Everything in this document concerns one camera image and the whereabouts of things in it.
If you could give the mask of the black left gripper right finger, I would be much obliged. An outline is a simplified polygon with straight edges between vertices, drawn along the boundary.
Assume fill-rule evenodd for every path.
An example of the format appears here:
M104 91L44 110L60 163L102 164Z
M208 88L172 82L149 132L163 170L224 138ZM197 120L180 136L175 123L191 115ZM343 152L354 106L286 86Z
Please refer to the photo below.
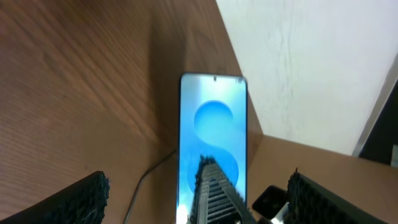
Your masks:
M290 176L287 196L287 223L385 224L298 171Z

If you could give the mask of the blue Galaxy smartphone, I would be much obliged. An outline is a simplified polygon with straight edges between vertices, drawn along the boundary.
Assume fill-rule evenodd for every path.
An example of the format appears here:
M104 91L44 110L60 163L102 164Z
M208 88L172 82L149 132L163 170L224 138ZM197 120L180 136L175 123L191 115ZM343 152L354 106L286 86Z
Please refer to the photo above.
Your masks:
M247 199L248 84L239 76L185 73L179 103L176 222L187 223L202 157L214 158Z

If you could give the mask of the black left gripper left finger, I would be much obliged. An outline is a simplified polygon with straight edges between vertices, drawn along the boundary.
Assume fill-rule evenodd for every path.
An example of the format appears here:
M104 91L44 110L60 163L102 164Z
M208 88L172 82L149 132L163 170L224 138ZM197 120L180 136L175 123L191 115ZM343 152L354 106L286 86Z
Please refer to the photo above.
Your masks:
M1 224L101 224L109 179L96 171L43 201L1 220Z

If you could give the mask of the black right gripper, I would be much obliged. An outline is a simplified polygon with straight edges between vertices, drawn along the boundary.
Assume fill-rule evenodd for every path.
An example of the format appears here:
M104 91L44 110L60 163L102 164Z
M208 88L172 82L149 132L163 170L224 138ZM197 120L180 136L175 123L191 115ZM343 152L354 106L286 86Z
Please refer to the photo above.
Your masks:
M287 192L275 185L270 185L254 201L252 208L270 220L287 202ZM191 224L257 223L242 196L214 157L200 157L188 222Z

